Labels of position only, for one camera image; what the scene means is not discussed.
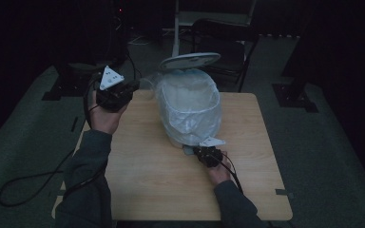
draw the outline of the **wooden table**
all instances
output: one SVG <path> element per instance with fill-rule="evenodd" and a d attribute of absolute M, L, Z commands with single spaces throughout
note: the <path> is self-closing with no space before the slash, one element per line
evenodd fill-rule
<path fill-rule="evenodd" d="M 261 219 L 291 219 L 287 196 L 276 194 L 284 185 L 257 98 L 248 93 L 221 93 L 221 107 L 217 138 L 226 145 L 219 148 L 228 151 L 236 166 L 244 195 L 257 206 Z M 186 156 L 170 143 L 155 99 L 145 100 L 140 93 L 134 96 L 111 148 L 106 178 L 113 219 L 220 219 L 205 167 L 196 156 Z"/>

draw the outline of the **gray sleeve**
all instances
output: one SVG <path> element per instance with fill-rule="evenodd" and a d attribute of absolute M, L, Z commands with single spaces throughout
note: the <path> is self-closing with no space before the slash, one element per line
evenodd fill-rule
<path fill-rule="evenodd" d="M 64 172 L 66 189 L 93 177 L 106 167 L 112 136 L 89 130 L 80 149 Z M 105 173 L 95 181 L 71 193 L 56 208 L 55 227 L 111 227 L 111 193 Z"/>
<path fill-rule="evenodd" d="M 257 216 L 257 208 L 244 196 L 231 180 L 218 184 L 214 189 L 221 209 L 221 223 L 225 228 L 259 228 L 265 224 Z"/>

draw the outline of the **white plastic bag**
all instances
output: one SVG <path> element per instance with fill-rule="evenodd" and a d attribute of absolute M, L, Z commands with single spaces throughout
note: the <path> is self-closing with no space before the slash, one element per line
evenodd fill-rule
<path fill-rule="evenodd" d="M 221 98 L 215 82 L 198 69 L 164 74 L 156 98 L 170 140 L 196 146 L 215 137 L 221 125 Z"/>

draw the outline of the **cable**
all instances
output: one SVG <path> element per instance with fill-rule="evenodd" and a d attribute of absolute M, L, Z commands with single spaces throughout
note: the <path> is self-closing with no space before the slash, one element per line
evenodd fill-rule
<path fill-rule="evenodd" d="M 168 35 L 168 33 L 170 33 L 170 32 L 171 32 L 171 30 L 166 31 L 165 33 L 163 33 L 163 34 L 162 34 L 162 36 L 166 36 L 166 35 Z"/>
<path fill-rule="evenodd" d="M 129 61 L 132 64 L 132 68 L 133 68 L 133 80 L 136 80 L 136 67 L 135 67 L 135 64 L 133 63 L 133 60 L 132 60 L 130 54 L 129 54 L 129 50 L 126 53 L 126 57 L 128 57 Z"/>
<path fill-rule="evenodd" d="M 136 45 L 136 46 L 145 46 L 145 45 L 148 45 L 150 43 L 152 43 L 152 41 L 148 41 L 146 43 L 134 43 L 135 41 L 139 40 L 139 39 L 142 39 L 142 38 L 145 38 L 144 36 L 138 36 L 137 38 L 131 40 L 128 42 L 129 45 Z"/>
<path fill-rule="evenodd" d="M 136 69 L 136 71 L 138 71 L 138 73 L 139 73 L 139 78 L 142 79 L 142 72 L 139 69 Z"/>
<path fill-rule="evenodd" d="M 87 186 L 88 184 L 90 184 L 90 183 L 92 183 L 92 182 L 94 182 L 94 181 L 96 181 L 104 172 L 105 172 L 105 170 L 106 170 L 106 163 L 105 164 L 103 164 L 103 166 L 99 169 L 99 171 L 97 171 L 95 174 L 94 174 L 94 176 L 93 177 L 91 177 L 91 178 L 89 178 L 89 179 L 87 179 L 87 180 L 85 180 L 85 181 L 82 181 L 82 182 L 80 182 L 80 183 L 77 183 L 77 184 L 75 184 L 75 185 L 73 185 L 72 187 L 70 187 L 70 188 L 68 188 L 68 190 L 65 192 L 65 194 L 64 194 L 64 197 L 63 197 L 63 200 L 66 200 L 67 199 L 67 197 L 70 195 L 70 194 L 72 194 L 72 193 L 74 193 L 74 192 L 76 192 L 77 190 L 79 190 L 79 189 L 81 189 L 81 188 L 83 188 L 83 187 L 85 187 L 85 186 Z"/>
<path fill-rule="evenodd" d="M 64 173 L 64 171 L 59 171 L 59 168 L 61 167 L 61 165 L 67 160 L 67 158 L 74 152 L 74 150 L 72 149 L 69 153 L 67 153 L 67 155 L 61 160 L 61 162 L 58 164 L 58 166 L 54 169 L 54 171 L 52 172 L 47 172 L 47 173 L 42 173 L 42 174 L 36 174 L 36 175 L 31 175 L 31 176 L 26 176 L 26 177 L 22 177 L 22 178 L 16 178 L 13 180 L 9 180 L 7 181 L 0 189 L 0 204 L 4 207 L 15 207 L 15 206 L 20 206 L 22 204 L 25 204 L 27 202 L 29 202 L 30 200 L 34 199 L 38 194 L 40 194 L 40 192 L 46 187 L 46 185 L 49 183 L 49 181 L 52 179 L 52 177 L 55 174 L 60 174 L 60 173 Z M 4 191 L 10 186 L 10 184 L 13 184 L 17 181 L 21 181 L 21 180 L 25 180 L 25 179 L 30 179 L 30 178 L 38 178 L 38 177 L 43 177 L 46 175 L 50 175 L 48 177 L 48 179 L 43 183 L 43 185 L 34 193 L 32 194 L 29 198 L 19 201 L 19 202 L 15 202 L 15 203 L 9 203 L 9 202 L 5 202 L 2 200 L 2 196 L 4 194 Z"/>
<path fill-rule="evenodd" d="M 98 107 L 99 105 L 95 105 L 94 107 L 92 107 L 91 109 L 89 109 L 88 111 L 91 112 L 91 110 L 93 110 L 94 108 Z"/>
<path fill-rule="evenodd" d="M 90 113 L 91 110 L 88 109 L 88 93 L 89 93 L 91 87 L 92 86 L 94 87 L 95 83 L 98 82 L 99 79 L 100 79 L 100 77 L 92 78 L 90 80 L 90 82 L 87 86 L 87 89 L 85 91 L 85 94 L 83 96 L 83 108 L 84 108 L 84 112 L 85 112 L 85 119 L 87 121 L 88 126 L 90 126 L 90 128 L 91 128 L 91 120 L 90 120 L 90 114 L 89 113 Z"/>
<path fill-rule="evenodd" d="M 225 154 L 223 154 L 222 153 L 222 155 L 224 156 L 224 157 L 226 157 L 226 159 L 228 159 L 229 161 L 230 161 L 230 163 L 232 164 L 232 166 L 233 166 L 233 170 L 234 170 L 234 172 L 236 173 L 236 167 L 234 166 L 234 164 L 233 164 L 233 162 L 230 160 L 230 158 L 229 157 L 227 157 L 227 155 L 225 155 Z"/>
<path fill-rule="evenodd" d="M 117 19 L 117 20 L 118 20 L 118 22 L 120 23 L 120 25 L 118 25 L 118 27 L 117 27 L 117 28 L 115 28 L 115 30 L 116 30 L 116 31 L 118 31 L 118 29 L 120 29 L 121 25 L 123 24 L 123 21 L 121 21 L 121 19 L 120 19 L 118 16 L 116 16 L 116 19 Z"/>

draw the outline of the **white label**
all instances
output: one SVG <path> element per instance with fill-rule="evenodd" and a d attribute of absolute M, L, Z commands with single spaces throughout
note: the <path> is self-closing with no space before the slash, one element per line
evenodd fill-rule
<path fill-rule="evenodd" d="M 215 139 L 213 137 L 208 137 L 203 142 L 200 142 L 200 146 L 206 146 L 206 147 L 217 146 L 217 145 L 221 145 L 221 144 L 226 144 L 226 142 L 223 140 Z"/>
<path fill-rule="evenodd" d="M 105 72 L 103 73 L 102 82 L 100 83 L 100 89 L 105 90 L 124 80 L 124 76 L 118 74 L 112 70 L 109 66 L 106 66 Z"/>

